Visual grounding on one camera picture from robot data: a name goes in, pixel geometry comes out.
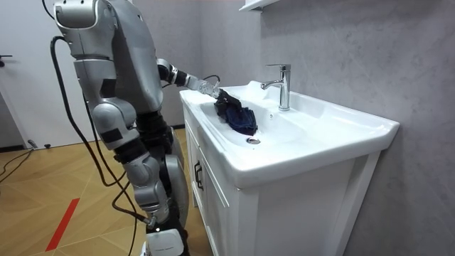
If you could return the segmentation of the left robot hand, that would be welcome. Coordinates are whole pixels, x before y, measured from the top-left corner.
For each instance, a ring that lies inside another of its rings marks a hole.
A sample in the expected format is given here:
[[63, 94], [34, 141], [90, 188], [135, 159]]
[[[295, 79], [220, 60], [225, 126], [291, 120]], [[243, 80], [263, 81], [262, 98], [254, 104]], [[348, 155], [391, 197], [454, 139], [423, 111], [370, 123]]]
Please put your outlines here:
[[242, 109], [241, 102], [237, 98], [228, 94], [223, 89], [220, 89], [219, 95], [216, 98], [214, 106], [217, 115], [222, 118], [226, 117], [228, 110], [238, 112]]

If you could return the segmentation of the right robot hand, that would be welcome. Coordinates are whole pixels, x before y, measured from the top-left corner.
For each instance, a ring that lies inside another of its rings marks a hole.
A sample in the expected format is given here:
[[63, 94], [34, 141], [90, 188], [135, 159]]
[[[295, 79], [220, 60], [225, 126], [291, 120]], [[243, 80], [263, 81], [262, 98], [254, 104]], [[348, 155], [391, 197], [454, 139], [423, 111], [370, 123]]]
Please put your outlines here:
[[159, 230], [146, 235], [140, 256], [179, 256], [184, 244], [177, 229]]

